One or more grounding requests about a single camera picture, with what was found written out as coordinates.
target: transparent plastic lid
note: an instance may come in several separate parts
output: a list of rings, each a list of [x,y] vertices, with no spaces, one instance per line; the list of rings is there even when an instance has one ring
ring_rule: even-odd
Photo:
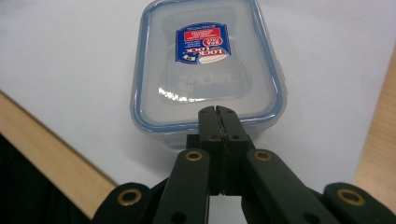
[[[264,129],[285,104],[256,1],[156,1],[143,12],[131,103],[143,130],[196,130],[198,111],[210,105],[231,108],[247,129]]]

